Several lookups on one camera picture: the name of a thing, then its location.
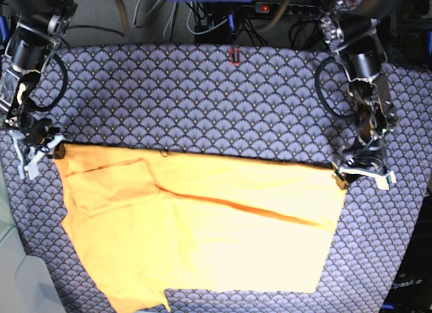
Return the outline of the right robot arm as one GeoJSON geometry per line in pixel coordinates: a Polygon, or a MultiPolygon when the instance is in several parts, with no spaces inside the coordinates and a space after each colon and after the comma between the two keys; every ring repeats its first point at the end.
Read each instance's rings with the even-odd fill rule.
{"type": "Polygon", "coordinates": [[[3,40],[1,56],[10,66],[1,75],[1,130],[12,137],[22,179],[36,179],[43,157],[65,155],[64,136],[48,118],[35,119],[35,112],[49,112],[64,96],[68,71],[56,53],[66,28],[75,14],[74,0],[2,0],[16,12],[18,21],[9,38],[3,40]],[[36,88],[48,63],[61,70],[62,86],[51,104],[38,106],[30,93],[36,88]]]}

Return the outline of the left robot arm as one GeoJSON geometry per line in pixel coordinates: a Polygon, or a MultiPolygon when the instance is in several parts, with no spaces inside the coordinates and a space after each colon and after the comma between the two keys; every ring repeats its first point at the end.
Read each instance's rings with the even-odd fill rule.
{"type": "Polygon", "coordinates": [[[377,188],[388,190],[396,174],[387,165],[385,138],[398,124],[387,76],[382,66],[387,62],[377,27],[404,0],[362,0],[350,11],[329,8],[319,19],[323,40],[331,56],[323,60],[315,74],[315,89],[325,110],[336,119],[355,121],[358,135],[351,147],[332,162],[335,180],[345,190],[360,177],[375,180],[377,188]],[[348,94],[355,111],[342,115],[325,100],[320,87],[321,72],[338,64],[348,79],[348,94]]]}

